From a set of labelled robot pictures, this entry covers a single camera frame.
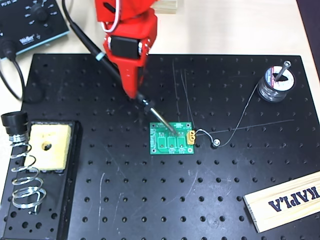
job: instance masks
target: black holder cap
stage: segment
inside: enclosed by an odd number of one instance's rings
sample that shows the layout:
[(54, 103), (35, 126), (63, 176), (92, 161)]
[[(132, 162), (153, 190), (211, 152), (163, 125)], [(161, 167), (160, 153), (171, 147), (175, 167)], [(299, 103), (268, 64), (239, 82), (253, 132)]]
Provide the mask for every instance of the black holder cap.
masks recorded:
[(28, 131), (28, 114), (14, 111), (1, 115), (2, 125), (9, 136), (22, 135)]

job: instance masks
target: yellow sponge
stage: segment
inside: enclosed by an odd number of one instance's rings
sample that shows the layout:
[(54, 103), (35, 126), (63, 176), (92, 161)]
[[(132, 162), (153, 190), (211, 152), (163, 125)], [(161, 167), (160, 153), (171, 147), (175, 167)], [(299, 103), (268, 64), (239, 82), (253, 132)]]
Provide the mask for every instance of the yellow sponge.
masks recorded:
[[(30, 141), (30, 155), (36, 158), (33, 167), (41, 171), (64, 170), (66, 168), (71, 127), (67, 124), (33, 124)], [(34, 159), (27, 156), (24, 166)]]

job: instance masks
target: solder spool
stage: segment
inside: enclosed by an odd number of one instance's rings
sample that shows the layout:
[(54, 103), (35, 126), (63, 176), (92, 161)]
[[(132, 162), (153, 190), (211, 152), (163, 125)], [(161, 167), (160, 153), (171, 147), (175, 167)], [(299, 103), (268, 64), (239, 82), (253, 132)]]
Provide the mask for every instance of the solder spool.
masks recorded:
[(268, 102), (281, 102), (285, 99), (287, 93), (295, 86), (295, 78), (288, 69), (283, 72), (278, 81), (275, 81), (274, 74), (280, 73), (282, 68), (282, 66), (270, 67), (258, 84), (260, 96)]

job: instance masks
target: green circuit board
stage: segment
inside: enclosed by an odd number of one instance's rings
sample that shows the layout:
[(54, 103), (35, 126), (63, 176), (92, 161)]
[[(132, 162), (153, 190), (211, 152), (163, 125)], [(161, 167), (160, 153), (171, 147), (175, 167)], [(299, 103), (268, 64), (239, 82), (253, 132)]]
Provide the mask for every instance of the green circuit board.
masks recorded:
[(187, 133), (192, 130), (191, 122), (170, 122), (177, 135), (160, 122), (150, 123), (150, 154), (194, 154), (194, 145), (187, 143)]

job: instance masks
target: yellow connector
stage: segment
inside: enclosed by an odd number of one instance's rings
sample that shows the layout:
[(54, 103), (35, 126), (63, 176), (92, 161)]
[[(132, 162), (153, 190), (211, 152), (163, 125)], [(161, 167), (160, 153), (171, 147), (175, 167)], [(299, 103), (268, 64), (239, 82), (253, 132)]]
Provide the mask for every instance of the yellow connector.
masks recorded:
[(186, 134), (186, 142), (189, 145), (194, 145), (196, 141), (196, 132), (194, 130), (190, 130)]

